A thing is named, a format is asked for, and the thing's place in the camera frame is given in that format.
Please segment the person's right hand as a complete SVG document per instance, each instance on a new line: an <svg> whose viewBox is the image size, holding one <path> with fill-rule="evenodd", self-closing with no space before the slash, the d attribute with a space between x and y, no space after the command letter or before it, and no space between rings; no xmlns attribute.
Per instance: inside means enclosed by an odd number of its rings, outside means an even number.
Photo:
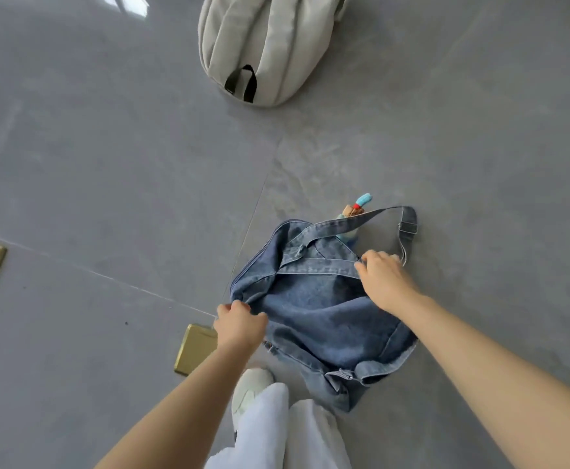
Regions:
<svg viewBox="0 0 570 469"><path fill-rule="evenodd" d="M405 312L412 309L421 297L397 254L388 254L388 274L383 281L361 282L368 297L377 307L398 318L403 318Z"/></svg>

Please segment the person's left hand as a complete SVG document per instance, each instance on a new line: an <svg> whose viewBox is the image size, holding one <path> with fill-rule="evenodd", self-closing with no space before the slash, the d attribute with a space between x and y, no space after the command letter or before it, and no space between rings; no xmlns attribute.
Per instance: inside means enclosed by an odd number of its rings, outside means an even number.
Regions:
<svg viewBox="0 0 570 469"><path fill-rule="evenodd" d="M231 351L248 360L264 341L268 322L265 313L236 314L231 311L224 318L217 317L214 321L217 350Z"/></svg>

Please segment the blue denim backpack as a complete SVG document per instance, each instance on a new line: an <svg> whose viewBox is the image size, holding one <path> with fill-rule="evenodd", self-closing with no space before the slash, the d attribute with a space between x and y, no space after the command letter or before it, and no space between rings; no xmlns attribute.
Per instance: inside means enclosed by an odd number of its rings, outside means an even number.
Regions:
<svg viewBox="0 0 570 469"><path fill-rule="evenodd" d="M232 301L267 315L266 349L301 372L312 398L343 413L397 371L418 342L367 296L355 268L360 258L341 239L392 209L401 210L397 244L405 265L417 213L393 206L315 224L285 220L230 285Z"/></svg>

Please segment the person's right forearm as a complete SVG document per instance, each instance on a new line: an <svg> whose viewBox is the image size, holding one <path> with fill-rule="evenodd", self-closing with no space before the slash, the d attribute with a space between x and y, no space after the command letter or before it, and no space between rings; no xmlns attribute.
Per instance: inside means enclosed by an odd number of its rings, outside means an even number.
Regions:
<svg viewBox="0 0 570 469"><path fill-rule="evenodd" d="M570 469L570 387L417 293L381 308L414 331L515 469Z"/></svg>

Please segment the person's left forearm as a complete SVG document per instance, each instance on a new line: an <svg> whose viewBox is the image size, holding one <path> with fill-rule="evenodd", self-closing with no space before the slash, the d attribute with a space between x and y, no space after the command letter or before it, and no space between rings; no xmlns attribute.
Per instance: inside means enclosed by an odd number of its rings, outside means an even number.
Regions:
<svg viewBox="0 0 570 469"><path fill-rule="evenodd" d="M234 388L262 337L224 338L94 469L202 469Z"/></svg>

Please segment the white sneaker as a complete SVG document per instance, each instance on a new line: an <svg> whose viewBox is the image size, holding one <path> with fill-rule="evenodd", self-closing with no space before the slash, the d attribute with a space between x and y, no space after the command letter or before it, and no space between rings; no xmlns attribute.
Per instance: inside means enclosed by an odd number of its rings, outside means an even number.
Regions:
<svg viewBox="0 0 570 469"><path fill-rule="evenodd" d="M275 383L273 373L266 368L248 368L242 373L234 388L231 400L234 434L237 434L241 417L257 395L273 383Z"/></svg>

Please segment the person's white trousers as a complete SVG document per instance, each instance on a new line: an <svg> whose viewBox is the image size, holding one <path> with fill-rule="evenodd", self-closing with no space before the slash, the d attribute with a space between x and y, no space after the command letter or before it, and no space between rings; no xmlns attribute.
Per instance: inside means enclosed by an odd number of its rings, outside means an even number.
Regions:
<svg viewBox="0 0 570 469"><path fill-rule="evenodd" d="M289 405L289 388L273 383L250 403L233 447L204 469L352 469L335 416L312 399Z"/></svg>

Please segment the beige fabric backpack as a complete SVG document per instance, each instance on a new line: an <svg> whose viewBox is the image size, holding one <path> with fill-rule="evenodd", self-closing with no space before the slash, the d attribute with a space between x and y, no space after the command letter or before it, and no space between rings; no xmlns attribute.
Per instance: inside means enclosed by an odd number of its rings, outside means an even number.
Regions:
<svg viewBox="0 0 570 469"><path fill-rule="evenodd" d="M197 26L204 72L231 97L276 107L326 53L350 0L204 0Z"/></svg>

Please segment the plush toy keychain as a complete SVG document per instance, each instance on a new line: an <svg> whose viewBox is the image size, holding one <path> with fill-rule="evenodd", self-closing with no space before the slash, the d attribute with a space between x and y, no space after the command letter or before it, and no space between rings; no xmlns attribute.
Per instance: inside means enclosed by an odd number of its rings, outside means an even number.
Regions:
<svg viewBox="0 0 570 469"><path fill-rule="evenodd" d="M365 212L364 206L371 202L373 196L370 193L363 194L352 205L346 205L343 211L337 216L337 219L344 219L361 215ZM345 244L351 246L357 240L358 228L347 233L338 234L337 237Z"/></svg>

